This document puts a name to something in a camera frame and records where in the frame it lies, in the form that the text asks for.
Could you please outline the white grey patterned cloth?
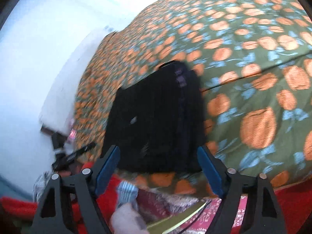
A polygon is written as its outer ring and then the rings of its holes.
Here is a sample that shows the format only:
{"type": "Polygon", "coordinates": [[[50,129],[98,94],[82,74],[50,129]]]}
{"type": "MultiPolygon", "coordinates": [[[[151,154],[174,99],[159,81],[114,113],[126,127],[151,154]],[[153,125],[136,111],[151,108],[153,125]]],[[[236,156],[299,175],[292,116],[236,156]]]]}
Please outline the white grey patterned cloth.
{"type": "Polygon", "coordinates": [[[45,187],[51,179],[52,172],[44,172],[41,174],[33,185],[33,201],[38,203],[43,195],[45,187]]]}

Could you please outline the black pants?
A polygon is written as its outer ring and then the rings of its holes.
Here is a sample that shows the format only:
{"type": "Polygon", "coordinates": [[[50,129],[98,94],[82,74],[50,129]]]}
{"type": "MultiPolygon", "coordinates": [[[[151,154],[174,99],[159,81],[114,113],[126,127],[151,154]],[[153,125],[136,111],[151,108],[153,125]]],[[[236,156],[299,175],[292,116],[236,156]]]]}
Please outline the black pants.
{"type": "Polygon", "coordinates": [[[197,173],[205,144],[200,80],[186,63],[170,61],[128,88],[119,88],[102,153],[119,147],[118,168],[133,173],[197,173]]]}

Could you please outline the white mattress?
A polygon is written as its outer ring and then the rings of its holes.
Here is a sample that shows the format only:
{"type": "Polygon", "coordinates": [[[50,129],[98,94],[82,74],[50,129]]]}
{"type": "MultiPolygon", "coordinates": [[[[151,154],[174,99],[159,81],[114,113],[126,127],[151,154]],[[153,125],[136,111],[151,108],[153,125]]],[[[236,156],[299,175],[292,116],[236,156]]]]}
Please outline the white mattress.
{"type": "Polygon", "coordinates": [[[43,127],[65,135],[70,133],[74,100],[82,74],[104,37],[110,32],[123,30],[137,15],[126,9],[114,5],[113,10],[109,11],[106,7],[99,16],[94,17],[95,26],[83,34],[48,91],[39,114],[43,127]]]}

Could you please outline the wooden bed frame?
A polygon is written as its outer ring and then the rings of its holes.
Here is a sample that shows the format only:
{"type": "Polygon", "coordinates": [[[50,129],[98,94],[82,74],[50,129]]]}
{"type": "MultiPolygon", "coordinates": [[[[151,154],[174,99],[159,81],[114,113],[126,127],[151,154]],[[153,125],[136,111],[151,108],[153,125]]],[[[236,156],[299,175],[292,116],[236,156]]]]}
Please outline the wooden bed frame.
{"type": "Polygon", "coordinates": [[[59,132],[59,131],[54,131],[51,128],[48,128],[47,126],[44,126],[44,125],[41,126],[40,132],[42,132],[46,135],[49,135],[49,136],[52,136],[53,134],[56,133],[56,134],[59,134],[60,136],[64,137],[65,139],[68,138],[68,135],[65,135],[64,133],[59,132]]]}

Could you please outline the pink patterned bed sheet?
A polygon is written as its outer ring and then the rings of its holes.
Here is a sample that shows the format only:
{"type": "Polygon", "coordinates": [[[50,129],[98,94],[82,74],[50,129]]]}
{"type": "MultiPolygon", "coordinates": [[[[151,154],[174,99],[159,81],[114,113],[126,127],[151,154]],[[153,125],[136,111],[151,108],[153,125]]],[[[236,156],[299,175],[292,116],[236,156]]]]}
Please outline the pink patterned bed sheet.
{"type": "Polygon", "coordinates": [[[221,204],[202,174],[119,172],[114,233],[205,233],[221,204]]]}

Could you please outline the green orange floral bedspread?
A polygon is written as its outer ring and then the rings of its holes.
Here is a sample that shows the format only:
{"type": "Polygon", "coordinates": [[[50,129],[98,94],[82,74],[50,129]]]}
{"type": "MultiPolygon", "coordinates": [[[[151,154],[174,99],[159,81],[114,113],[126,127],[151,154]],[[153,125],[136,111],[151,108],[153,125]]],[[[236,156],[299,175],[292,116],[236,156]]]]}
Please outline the green orange floral bedspread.
{"type": "Polygon", "coordinates": [[[158,0],[102,40],[74,105],[76,146],[100,156],[116,92],[171,60],[200,77],[206,145],[275,188],[311,178],[311,19],[297,0],[158,0]]]}

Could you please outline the red fleece garment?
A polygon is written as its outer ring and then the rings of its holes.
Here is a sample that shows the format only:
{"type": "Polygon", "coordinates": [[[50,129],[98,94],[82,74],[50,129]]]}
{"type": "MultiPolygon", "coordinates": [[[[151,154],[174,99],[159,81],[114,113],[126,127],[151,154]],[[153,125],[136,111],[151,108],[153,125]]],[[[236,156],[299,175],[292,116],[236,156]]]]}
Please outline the red fleece garment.
{"type": "MultiPolygon", "coordinates": [[[[194,198],[195,187],[186,179],[174,184],[174,194],[154,193],[147,187],[154,179],[169,176],[162,174],[138,175],[133,181],[126,182],[113,175],[104,194],[97,203],[105,221],[110,224],[117,207],[133,202],[138,206],[138,214],[145,222],[155,222],[172,215],[177,215],[198,202],[194,198]]],[[[204,192],[210,205],[197,219],[192,217],[175,232],[204,233],[212,222],[220,204],[210,185],[204,181],[204,192]]],[[[278,202],[285,217],[288,233],[297,233],[311,213],[311,180],[276,191],[278,202]]],[[[1,233],[29,233],[32,220],[37,210],[37,203],[25,202],[10,197],[1,198],[1,233]]]]}

